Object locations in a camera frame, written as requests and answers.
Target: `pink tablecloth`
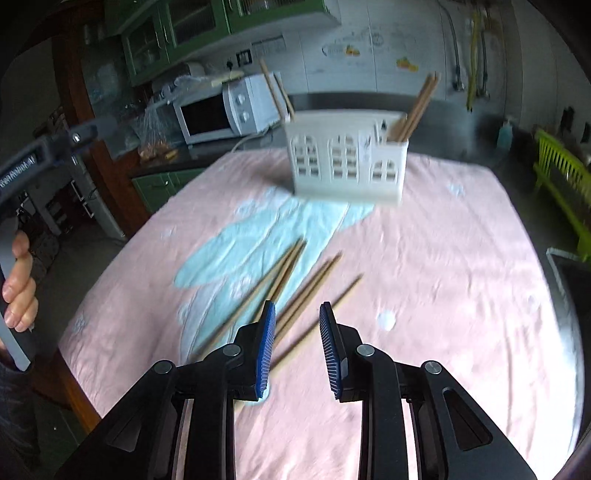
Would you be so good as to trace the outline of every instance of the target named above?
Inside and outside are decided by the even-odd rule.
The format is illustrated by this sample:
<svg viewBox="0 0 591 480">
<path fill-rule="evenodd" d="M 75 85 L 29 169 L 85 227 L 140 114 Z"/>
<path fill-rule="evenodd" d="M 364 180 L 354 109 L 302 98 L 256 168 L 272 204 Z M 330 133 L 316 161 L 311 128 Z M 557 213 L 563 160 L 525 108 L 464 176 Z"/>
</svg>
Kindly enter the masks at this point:
<svg viewBox="0 0 591 480">
<path fill-rule="evenodd" d="M 179 269 L 235 221 L 245 201 L 289 178 L 283 150 L 224 156 L 154 215 L 103 273 L 60 344 L 99 414 L 155 361 L 184 360 L 177 319 L 199 287 L 174 286 Z M 410 154 L 402 205 L 375 206 L 336 231 L 314 270 L 339 251 L 338 274 L 279 349 L 317 320 L 321 301 L 365 273 L 338 320 L 396 361 L 439 360 L 538 478 L 551 478 L 566 459 L 574 398 L 561 391 L 567 372 L 538 258 L 495 176 Z M 334 400 L 316 337 L 272 382 L 267 401 L 237 416 L 239 479 L 356 478 L 361 404 Z M 411 432 L 409 424 L 416 476 Z"/>
</svg>

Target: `microwave door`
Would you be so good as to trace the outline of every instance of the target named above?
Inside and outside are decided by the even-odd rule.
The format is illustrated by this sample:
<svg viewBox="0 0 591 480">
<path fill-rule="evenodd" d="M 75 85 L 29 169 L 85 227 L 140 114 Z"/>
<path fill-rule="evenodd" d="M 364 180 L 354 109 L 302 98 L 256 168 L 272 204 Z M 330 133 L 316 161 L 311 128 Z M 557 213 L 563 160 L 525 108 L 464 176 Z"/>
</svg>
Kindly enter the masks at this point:
<svg viewBox="0 0 591 480">
<path fill-rule="evenodd" d="M 188 95 L 174 105 L 187 144 L 232 138 L 239 135 L 232 117 L 228 117 L 226 88 L 220 86 Z"/>
</svg>

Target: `green cabinet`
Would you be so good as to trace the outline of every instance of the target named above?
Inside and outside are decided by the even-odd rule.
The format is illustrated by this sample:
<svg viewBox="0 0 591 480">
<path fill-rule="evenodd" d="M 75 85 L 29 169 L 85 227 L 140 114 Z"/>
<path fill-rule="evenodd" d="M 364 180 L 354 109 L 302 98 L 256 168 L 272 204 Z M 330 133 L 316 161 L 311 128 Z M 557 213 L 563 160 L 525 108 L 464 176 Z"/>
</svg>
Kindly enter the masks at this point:
<svg viewBox="0 0 591 480">
<path fill-rule="evenodd" d="M 176 193 L 167 173 L 138 177 L 132 182 L 150 213 L 158 211 Z"/>
<path fill-rule="evenodd" d="M 105 24 L 107 35 L 118 35 L 129 23 L 158 0 L 105 0 Z"/>
<path fill-rule="evenodd" d="M 122 35 L 132 85 L 230 34 L 221 0 L 161 0 Z"/>
<path fill-rule="evenodd" d="M 187 183 L 198 177 L 205 168 L 145 175 L 132 179 L 135 189 L 150 213 L 156 213 L 168 199 L 180 192 Z"/>
<path fill-rule="evenodd" d="M 163 0 L 160 16 L 171 63 L 230 34 L 221 0 Z"/>
<path fill-rule="evenodd" d="M 258 41 L 340 20 L 337 0 L 105 0 L 105 16 L 109 32 L 123 29 L 133 86 L 231 34 Z"/>
<path fill-rule="evenodd" d="M 229 7 L 235 5 L 228 12 L 232 33 L 297 15 L 315 12 L 330 13 L 324 0 L 227 0 L 227 2 Z"/>
<path fill-rule="evenodd" d="M 205 168 L 193 168 L 191 170 L 181 170 L 171 172 L 168 174 L 173 183 L 173 187 L 177 192 L 180 192 L 187 183 L 195 177 L 200 176 L 205 171 Z"/>
<path fill-rule="evenodd" d="M 140 16 L 121 39 L 132 85 L 152 79 L 170 62 L 158 7 Z"/>
</svg>

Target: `finger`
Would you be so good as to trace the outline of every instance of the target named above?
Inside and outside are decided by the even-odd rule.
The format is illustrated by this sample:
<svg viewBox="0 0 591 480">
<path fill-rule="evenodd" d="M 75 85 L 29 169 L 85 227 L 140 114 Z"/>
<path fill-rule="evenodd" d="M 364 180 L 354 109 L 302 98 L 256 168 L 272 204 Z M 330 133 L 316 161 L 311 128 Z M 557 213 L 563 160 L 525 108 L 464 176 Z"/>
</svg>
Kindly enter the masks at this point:
<svg viewBox="0 0 591 480">
<path fill-rule="evenodd" d="M 33 257 L 30 253 L 26 253 L 17 259 L 2 287 L 2 296 L 7 303 L 14 301 L 16 296 L 23 291 L 31 276 L 32 269 Z"/>
<path fill-rule="evenodd" d="M 16 325 L 18 325 L 18 323 L 22 320 L 22 316 L 27 311 L 29 305 L 33 301 L 33 298 L 35 297 L 36 289 L 37 285 L 35 280 L 29 278 L 25 289 L 17 295 L 17 297 L 6 309 L 4 321 L 6 322 L 8 328 L 16 327 Z"/>
<path fill-rule="evenodd" d="M 29 237 L 25 232 L 18 231 L 12 242 L 12 254 L 20 258 L 29 251 Z"/>
<path fill-rule="evenodd" d="M 19 324 L 14 328 L 17 332 L 24 332 L 27 330 L 35 321 L 37 312 L 39 311 L 39 300 L 35 297 L 27 311 L 22 315 L 22 319 Z"/>
</svg>

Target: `screw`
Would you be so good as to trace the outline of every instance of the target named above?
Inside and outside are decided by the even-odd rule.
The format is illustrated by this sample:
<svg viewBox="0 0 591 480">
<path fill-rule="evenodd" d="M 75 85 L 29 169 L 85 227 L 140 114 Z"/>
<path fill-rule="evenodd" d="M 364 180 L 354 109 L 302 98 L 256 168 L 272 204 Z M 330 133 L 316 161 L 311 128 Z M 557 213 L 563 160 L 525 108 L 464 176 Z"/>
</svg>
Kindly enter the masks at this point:
<svg viewBox="0 0 591 480">
<path fill-rule="evenodd" d="M 240 347 L 235 343 L 230 343 L 223 348 L 222 352 L 226 356 L 237 356 L 240 353 Z"/>
<path fill-rule="evenodd" d="M 362 343 L 357 347 L 357 353 L 361 356 L 372 356 L 375 353 L 374 347 Z"/>
<path fill-rule="evenodd" d="M 438 375 L 441 373 L 441 365 L 431 360 L 425 364 L 425 370 L 430 374 Z"/>
<path fill-rule="evenodd" d="M 173 363 L 169 362 L 168 360 L 161 360 L 160 362 L 156 362 L 156 365 L 154 365 L 154 371 L 158 375 L 167 374 L 172 369 L 173 369 Z"/>
</svg>

